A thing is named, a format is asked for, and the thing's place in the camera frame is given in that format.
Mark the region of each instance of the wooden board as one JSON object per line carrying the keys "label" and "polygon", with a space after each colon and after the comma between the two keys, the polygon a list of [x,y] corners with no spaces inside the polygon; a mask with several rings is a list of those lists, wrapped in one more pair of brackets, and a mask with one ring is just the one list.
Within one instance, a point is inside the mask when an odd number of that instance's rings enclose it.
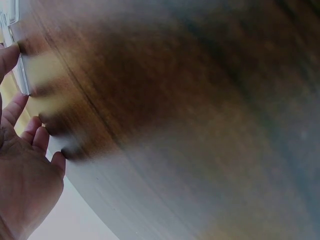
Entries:
{"label": "wooden board", "polygon": [[120,240],[320,238],[320,2],[25,0],[67,176]]}

